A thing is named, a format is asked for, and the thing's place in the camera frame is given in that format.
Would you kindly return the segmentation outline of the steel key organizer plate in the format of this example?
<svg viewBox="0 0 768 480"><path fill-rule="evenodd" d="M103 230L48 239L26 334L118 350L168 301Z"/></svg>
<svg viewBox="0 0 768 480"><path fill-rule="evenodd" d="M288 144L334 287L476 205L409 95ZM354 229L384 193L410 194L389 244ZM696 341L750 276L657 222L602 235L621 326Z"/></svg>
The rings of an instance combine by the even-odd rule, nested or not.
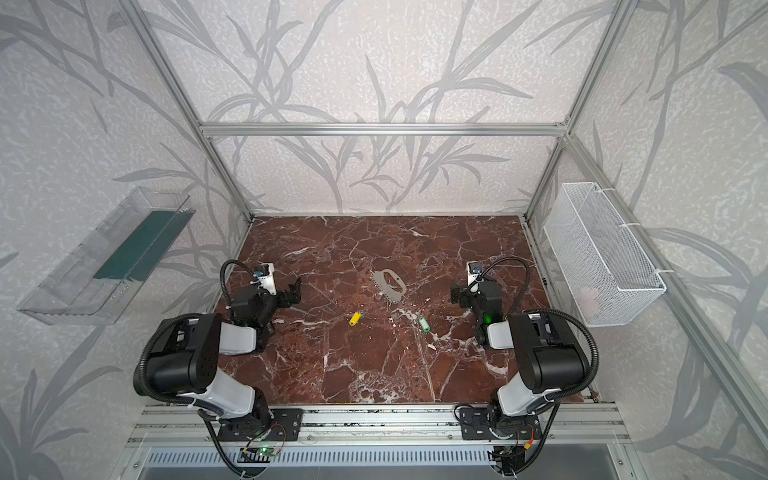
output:
<svg viewBox="0 0 768 480"><path fill-rule="evenodd" d="M405 282L391 269L374 271L372 273L372 279L390 303L400 303L407 293Z"/></svg>

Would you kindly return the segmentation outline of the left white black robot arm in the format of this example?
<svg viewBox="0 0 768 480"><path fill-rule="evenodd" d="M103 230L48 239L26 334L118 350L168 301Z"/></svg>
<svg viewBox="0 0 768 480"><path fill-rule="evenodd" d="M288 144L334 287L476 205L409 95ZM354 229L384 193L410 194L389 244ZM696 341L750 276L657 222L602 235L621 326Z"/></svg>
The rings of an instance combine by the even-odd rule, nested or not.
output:
<svg viewBox="0 0 768 480"><path fill-rule="evenodd" d="M263 392L224 372L219 358L262 353L274 333L276 311L300 301L300 280L276 292L254 284L235 296L233 323L219 313L163 320L140 354L134 390L153 400L196 406L224 423L270 426L273 414Z"/></svg>

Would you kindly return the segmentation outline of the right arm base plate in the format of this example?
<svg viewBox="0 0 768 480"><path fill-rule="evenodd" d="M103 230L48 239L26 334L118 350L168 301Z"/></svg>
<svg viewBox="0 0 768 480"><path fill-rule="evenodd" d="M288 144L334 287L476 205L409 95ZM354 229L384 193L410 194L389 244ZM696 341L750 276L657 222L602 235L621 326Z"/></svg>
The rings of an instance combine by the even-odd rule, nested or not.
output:
<svg viewBox="0 0 768 480"><path fill-rule="evenodd" d="M542 437L541 423L536 415L504 415L498 407L475 407L460 404L454 417L461 428L463 440L519 440L530 442Z"/></svg>

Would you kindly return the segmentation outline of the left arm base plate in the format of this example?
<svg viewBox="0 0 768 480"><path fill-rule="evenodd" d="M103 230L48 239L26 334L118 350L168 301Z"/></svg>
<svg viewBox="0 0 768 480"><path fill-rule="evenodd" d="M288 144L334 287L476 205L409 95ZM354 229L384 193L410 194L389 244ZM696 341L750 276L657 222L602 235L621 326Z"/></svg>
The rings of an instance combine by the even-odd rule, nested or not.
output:
<svg viewBox="0 0 768 480"><path fill-rule="evenodd" d="M217 433L222 442L238 442L257 439L275 442L298 440L304 411L300 408L272 409L267 417L257 419L253 414L224 420Z"/></svg>

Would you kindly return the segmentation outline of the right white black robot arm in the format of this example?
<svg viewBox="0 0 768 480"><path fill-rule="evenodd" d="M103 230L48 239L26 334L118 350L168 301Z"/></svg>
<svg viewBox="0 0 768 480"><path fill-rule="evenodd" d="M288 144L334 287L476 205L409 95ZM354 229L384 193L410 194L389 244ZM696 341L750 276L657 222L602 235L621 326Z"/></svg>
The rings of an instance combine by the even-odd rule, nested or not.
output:
<svg viewBox="0 0 768 480"><path fill-rule="evenodd" d="M515 354L518 371L496 391L492 419L540 414L596 377L597 343L575 317L549 308L503 313L495 281L453 286L450 301L475 316L474 334L481 346Z"/></svg>

